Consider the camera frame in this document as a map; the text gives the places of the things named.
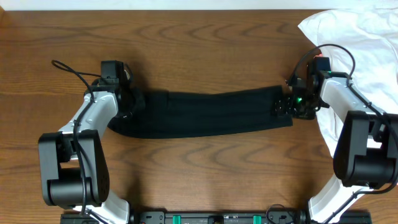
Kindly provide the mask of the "black t-shirt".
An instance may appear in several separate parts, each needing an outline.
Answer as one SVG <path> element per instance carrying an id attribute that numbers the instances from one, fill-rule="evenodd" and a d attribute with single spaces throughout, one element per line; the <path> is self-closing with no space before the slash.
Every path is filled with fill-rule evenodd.
<path id="1" fill-rule="evenodd" d="M 247 133 L 293 124 L 274 105 L 281 86 L 219 94 L 133 91 L 137 101 L 130 115 L 113 118 L 108 127 L 132 138 L 172 139 Z"/>

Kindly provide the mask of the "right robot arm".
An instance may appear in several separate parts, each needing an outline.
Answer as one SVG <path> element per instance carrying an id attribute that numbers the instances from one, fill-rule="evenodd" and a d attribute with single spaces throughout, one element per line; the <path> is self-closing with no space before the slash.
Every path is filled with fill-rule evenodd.
<path id="1" fill-rule="evenodd" d="M 397 185 L 397 115 L 374 106 L 347 73 L 334 72 L 327 57 L 307 63 L 307 77 L 292 75 L 291 94 L 276 99 L 273 114 L 313 119 L 332 109 L 343 122 L 333 156 L 332 178 L 313 196 L 302 223 L 338 223 L 363 195 L 390 192 Z"/>

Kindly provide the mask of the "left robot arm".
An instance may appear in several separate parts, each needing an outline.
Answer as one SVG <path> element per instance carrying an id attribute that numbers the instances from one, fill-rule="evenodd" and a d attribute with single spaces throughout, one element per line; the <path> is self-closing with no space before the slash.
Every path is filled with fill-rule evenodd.
<path id="1" fill-rule="evenodd" d="M 93 83 L 85 83 L 83 104 L 57 132 L 38 140 L 42 196 L 49 206 L 76 213 L 70 222 L 132 223 L 130 204 L 110 189 L 101 145 L 114 118 L 130 118 L 137 98 L 130 89 L 132 72 L 117 60 L 101 63 Z"/>

